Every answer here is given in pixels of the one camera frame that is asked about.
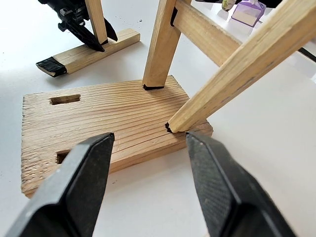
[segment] wooden board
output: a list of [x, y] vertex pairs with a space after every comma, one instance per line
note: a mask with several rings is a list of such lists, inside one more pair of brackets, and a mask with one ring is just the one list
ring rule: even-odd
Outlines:
[[[187, 100], [172, 76], [159, 90], [136, 80], [24, 96], [22, 192], [30, 197], [74, 145], [97, 134], [115, 134], [110, 172], [184, 148], [185, 133], [165, 123]], [[193, 130], [212, 133], [207, 121]]]
[[284, 0], [271, 18], [168, 121], [171, 131], [186, 131], [242, 93], [315, 37], [315, 23], [316, 0]]
[[105, 29], [101, 0], [85, 0], [94, 35], [99, 43], [104, 43], [108, 37]]
[[109, 39], [109, 42], [103, 45], [105, 52], [81, 45], [38, 62], [36, 66], [52, 77], [70, 74], [140, 41], [140, 34], [133, 29], [122, 30], [117, 36], [117, 42]]
[[143, 76], [143, 84], [149, 88], [164, 86], [178, 45], [181, 32], [170, 25], [175, 2], [176, 0], [159, 1]]
[[185, 1], [177, 0], [175, 7], [178, 12], [174, 26], [218, 66], [241, 45], [239, 40]]

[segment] wooden stick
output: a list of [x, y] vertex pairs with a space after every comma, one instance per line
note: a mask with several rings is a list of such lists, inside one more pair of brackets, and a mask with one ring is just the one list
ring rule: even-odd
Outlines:
[[186, 131], [246, 90], [316, 36], [316, 0], [284, 0], [275, 14], [169, 120]]
[[85, 4], [89, 13], [93, 33], [97, 37], [99, 43], [102, 44], [108, 39], [108, 37], [105, 28], [101, 0], [85, 0]]
[[163, 87], [181, 32], [170, 25], [176, 0], [160, 0], [147, 57], [143, 85]]
[[105, 52], [98, 52], [86, 45], [81, 45], [40, 61], [36, 63], [36, 66], [52, 77], [65, 73], [70, 74], [139, 41], [138, 32], [133, 29], [125, 29], [118, 33], [117, 42], [110, 39], [109, 43], [103, 45]]
[[178, 12], [173, 25], [218, 66], [241, 45], [239, 40], [183, 0], [177, 0], [175, 7]]

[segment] wooden block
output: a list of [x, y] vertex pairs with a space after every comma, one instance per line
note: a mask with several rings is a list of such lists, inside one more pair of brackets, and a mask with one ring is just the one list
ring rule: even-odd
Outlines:
[[105, 52], [81, 45], [38, 62], [36, 66], [52, 77], [70, 74], [140, 41], [140, 34], [133, 29], [122, 30], [117, 35], [117, 42], [109, 39], [109, 42], [103, 45]]
[[186, 131], [234, 99], [316, 36], [316, 0], [284, 0], [219, 71], [168, 121]]
[[159, 1], [143, 77], [143, 84], [149, 88], [164, 86], [178, 45], [181, 32], [170, 25], [175, 2], [176, 0]]
[[101, 0], [85, 0], [94, 35], [99, 43], [104, 43], [108, 37], [104, 23]]
[[241, 42], [183, 0], [177, 0], [173, 25], [203, 53], [221, 66]]
[[[115, 134], [110, 172], [184, 148], [185, 133], [165, 123], [187, 100], [172, 76], [160, 90], [136, 80], [24, 96], [22, 192], [30, 197], [73, 146], [97, 134]], [[212, 133], [207, 121], [194, 130]]]

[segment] black tool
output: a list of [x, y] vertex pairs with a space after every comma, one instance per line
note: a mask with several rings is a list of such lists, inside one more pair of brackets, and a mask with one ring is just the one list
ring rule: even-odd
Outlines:
[[259, 183], [206, 136], [187, 134], [197, 196], [211, 237], [294, 237]]
[[92, 236], [107, 184], [114, 134], [76, 145], [36, 191], [7, 237]]
[[[61, 31], [69, 30], [81, 42], [88, 45], [90, 48], [104, 52], [104, 48], [99, 43], [97, 38], [91, 33], [85, 25], [84, 20], [89, 20], [89, 14], [84, 0], [39, 0], [42, 4], [48, 4], [58, 17], [62, 20], [58, 23], [58, 28]], [[104, 18], [107, 36], [115, 41], [118, 37], [111, 24]]]
[[[7, 237], [92, 236], [107, 183], [114, 135], [71, 150], [40, 186]], [[258, 182], [223, 144], [187, 134], [197, 196], [211, 237], [295, 237]]]

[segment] black adhesive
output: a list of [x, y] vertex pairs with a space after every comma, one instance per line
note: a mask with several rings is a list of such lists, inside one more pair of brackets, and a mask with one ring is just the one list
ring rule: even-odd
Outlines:
[[66, 67], [62, 65], [60, 62], [58, 62], [56, 59], [54, 59], [53, 57], [40, 61], [36, 63], [36, 65], [40, 68], [45, 69], [46, 71], [50, 73], [54, 73], [54, 75], [51, 75], [53, 78], [67, 73]]
[[108, 39], [106, 40], [106, 41], [104, 41], [103, 43], [102, 43], [102, 45], [104, 45], [104, 44], [106, 44], [106, 43], [108, 43], [109, 41], [108, 41]]
[[174, 26], [174, 25], [173, 25], [173, 21], [174, 21], [174, 19], [176, 18], [177, 13], [178, 13], [178, 10], [174, 7], [174, 8], [173, 8], [172, 15], [171, 15], [171, 20], [170, 20], [170, 25], [171, 25], [171, 26]]
[[143, 88], [145, 90], [155, 90], [155, 89], [163, 89], [164, 86], [146, 86], [145, 84], [143, 85]]
[[315, 55], [311, 54], [309, 51], [307, 51], [304, 48], [300, 48], [298, 51], [316, 63], [316, 56]]
[[165, 127], [167, 128], [167, 132], [173, 133], [173, 132], [171, 131], [171, 129], [169, 128], [169, 123], [168, 123], [168, 122], [165, 124]]

